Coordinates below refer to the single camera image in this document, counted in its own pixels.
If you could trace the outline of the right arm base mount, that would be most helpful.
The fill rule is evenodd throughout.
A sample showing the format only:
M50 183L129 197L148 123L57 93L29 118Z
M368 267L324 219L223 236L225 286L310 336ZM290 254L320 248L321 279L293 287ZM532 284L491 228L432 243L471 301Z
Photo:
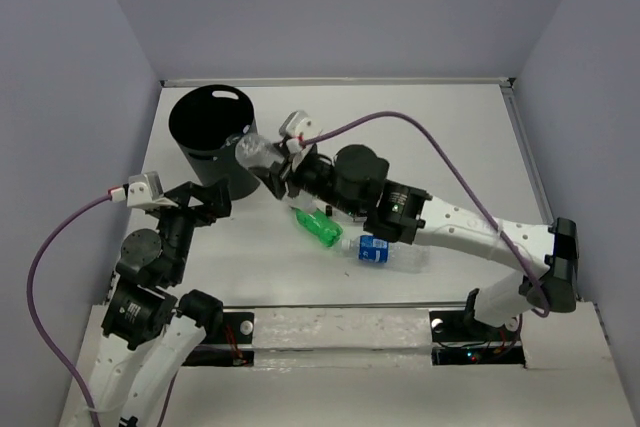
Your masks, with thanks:
M468 321L462 310L429 313L434 366L526 364L521 342L521 320L492 327Z

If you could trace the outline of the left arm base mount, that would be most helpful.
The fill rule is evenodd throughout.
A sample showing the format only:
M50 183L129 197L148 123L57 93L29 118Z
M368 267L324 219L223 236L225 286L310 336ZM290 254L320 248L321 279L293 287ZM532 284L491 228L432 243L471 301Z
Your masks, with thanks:
M247 310L225 311L221 327L208 334L183 363L184 367L252 367L255 314Z

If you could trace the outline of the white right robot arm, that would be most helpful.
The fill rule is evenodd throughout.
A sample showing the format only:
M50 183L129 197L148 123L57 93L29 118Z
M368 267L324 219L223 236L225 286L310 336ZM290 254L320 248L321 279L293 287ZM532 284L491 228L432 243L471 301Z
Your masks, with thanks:
M482 218L389 180L388 162L361 144L328 159L314 147L290 153L253 135L237 148L236 159L293 206L319 199L363 218L365 232L381 240L450 249L511 268L512 274L468 294L460 326L470 338L482 339L527 311L546 316L576 309L578 236L569 219L532 225Z

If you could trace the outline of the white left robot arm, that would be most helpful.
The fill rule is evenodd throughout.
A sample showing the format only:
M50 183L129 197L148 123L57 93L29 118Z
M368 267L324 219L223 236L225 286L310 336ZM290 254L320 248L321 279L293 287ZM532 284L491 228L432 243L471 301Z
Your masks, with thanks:
M231 213L227 179L211 186L185 182L163 190L157 173L129 178L109 192L157 220L122 242L117 282L101 324L101 338L72 426L144 426L188 355L221 330L223 304L198 290L177 298L194 231Z

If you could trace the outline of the clear crushed label-less bottle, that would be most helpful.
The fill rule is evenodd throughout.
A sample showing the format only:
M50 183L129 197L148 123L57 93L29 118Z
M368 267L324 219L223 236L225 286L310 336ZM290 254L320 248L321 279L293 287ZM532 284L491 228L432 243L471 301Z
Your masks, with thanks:
M244 135L236 144L235 158L245 169L266 168L284 161L282 153L258 133Z

